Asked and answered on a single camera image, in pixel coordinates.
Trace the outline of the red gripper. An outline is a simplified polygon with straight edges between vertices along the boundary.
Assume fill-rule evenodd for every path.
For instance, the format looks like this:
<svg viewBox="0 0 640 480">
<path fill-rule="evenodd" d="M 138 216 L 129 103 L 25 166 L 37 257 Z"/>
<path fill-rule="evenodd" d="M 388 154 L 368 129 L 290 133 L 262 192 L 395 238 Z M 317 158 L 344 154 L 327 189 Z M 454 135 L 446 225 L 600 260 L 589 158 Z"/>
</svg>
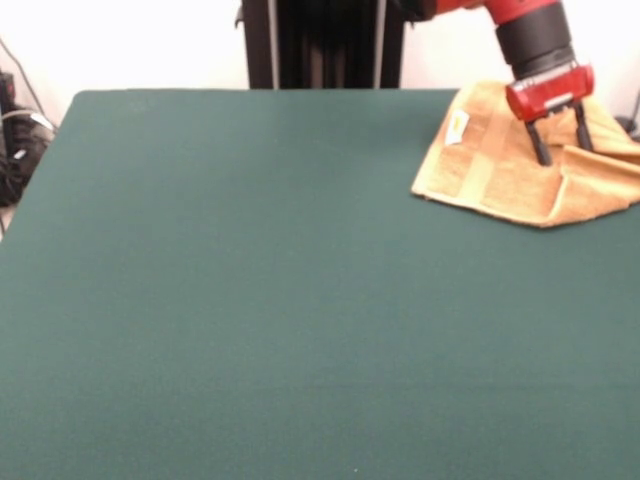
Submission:
<svg viewBox="0 0 640 480">
<path fill-rule="evenodd" d="M 539 165 L 550 167 L 553 160 L 535 121 L 568 106 L 573 106 L 575 113 L 578 146 L 586 151 L 594 151 L 586 111 L 581 102 L 593 90 L 593 68 L 579 64 L 566 64 L 505 87 L 507 104 L 515 117 L 525 122 Z"/>
</svg>

